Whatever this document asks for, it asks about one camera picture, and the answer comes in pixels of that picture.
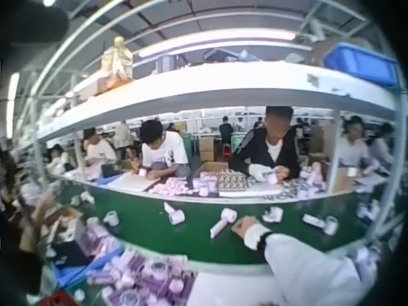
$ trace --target white glove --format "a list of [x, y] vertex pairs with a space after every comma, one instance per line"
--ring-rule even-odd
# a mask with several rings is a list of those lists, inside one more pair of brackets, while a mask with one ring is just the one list
[[258, 182], [265, 182], [265, 175], [272, 173], [271, 167], [263, 166], [262, 164], [250, 164], [248, 168], [249, 175], [254, 177]]

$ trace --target blue bin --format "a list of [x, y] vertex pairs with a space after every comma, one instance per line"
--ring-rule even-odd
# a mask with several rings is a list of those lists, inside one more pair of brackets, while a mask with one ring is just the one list
[[121, 177], [123, 174], [118, 174], [118, 175], [114, 175], [112, 177], [107, 177], [107, 178], [100, 178], [99, 180], [97, 180], [95, 183], [97, 186], [102, 186], [102, 185], [107, 185], [111, 182], [113, 182], [114, 180], [118, 179], [119, 177]]
[[384, 87], [399, 86], [397, 61], [350, 43], [338, 43], [323, 60], [325, 67]]
[[113, 257], [120, 256], [123, 251], [124, 248], [119, 247], [106, 256], [94, 260], [87, 266], [73, 266], [58, 269], [54, 264], [51, 264], [52, 273], [54, 274], [58, 285], [61, 288], [66, 288], [69, 285], [82, 281], [89, 271], [102, 269]]

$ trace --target red stool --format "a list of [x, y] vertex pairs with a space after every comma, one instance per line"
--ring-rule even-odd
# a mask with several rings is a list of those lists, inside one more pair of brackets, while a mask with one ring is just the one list
[[78, 304], [74, 302], [72, 297], [67, 295], [62, 290], [54, 293], [52, 296], [49, 296], [48, 298], [45, 298], [38, 304], [38, 306], [58, 306], [61, 304], [66, 306], [78, 306]]
[[231, 145], [229, 143], [224, 143], [222, 145], [222, 157], [228, 158], [231, 156]]

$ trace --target black wristband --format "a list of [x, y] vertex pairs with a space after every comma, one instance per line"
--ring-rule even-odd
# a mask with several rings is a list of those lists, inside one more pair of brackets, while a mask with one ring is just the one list
[[256, 249], [258, 250], [258, 252], [262, 253], [262, 256], [265, 253], [265, 247], [266, 247], [266, 239], [272, 234], [271, 231], [267, 231], [265, 234], [263, 234], [260, 238], [259, 238], [259, 242], [256, 245]]

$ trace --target white shelf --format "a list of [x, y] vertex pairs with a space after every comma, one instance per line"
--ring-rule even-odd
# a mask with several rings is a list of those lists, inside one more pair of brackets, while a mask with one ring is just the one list
[[92, 97], [42, 127], [38, 140], [158, 113], [259, 105], [333, 108], [388, 120], [395, 111], [392, 93], [338, 71], [285, 62], [206, 64]]

